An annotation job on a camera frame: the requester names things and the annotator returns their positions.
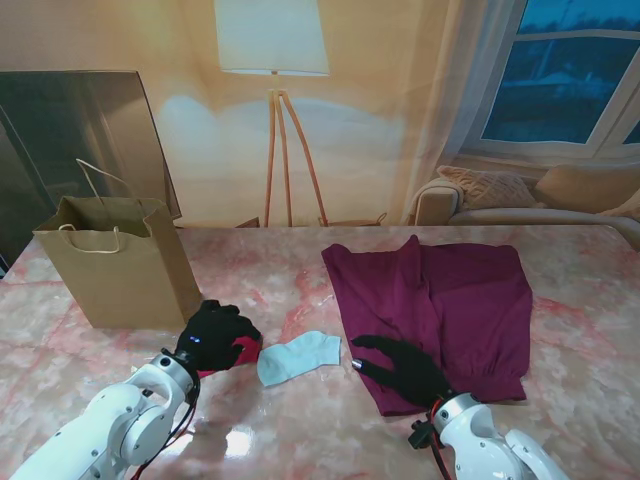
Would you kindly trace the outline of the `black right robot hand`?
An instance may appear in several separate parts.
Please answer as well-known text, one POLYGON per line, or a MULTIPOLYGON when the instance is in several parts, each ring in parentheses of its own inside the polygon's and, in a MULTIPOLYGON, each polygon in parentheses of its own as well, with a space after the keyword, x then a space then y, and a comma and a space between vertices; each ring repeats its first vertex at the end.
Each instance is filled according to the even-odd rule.
POLYGON ((432 358, 417 347, 377 335, 361 335, 352 343, 356 347, 377 350, 391 361, 391 370, 358 358, 352 365, 378 385, 394 390, 408 403, 431 407, 437 400, 456 395, 432 358))

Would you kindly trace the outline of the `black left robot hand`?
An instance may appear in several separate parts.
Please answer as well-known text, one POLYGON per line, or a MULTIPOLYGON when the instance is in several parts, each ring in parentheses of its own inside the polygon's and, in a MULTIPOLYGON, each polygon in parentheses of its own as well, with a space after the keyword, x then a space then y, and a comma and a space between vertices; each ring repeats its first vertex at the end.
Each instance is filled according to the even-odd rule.
POLYGON ((180 334, 175 355, 203 378, 236 366, 255 364, 263 337, 235 305, 205 300, 180 334))

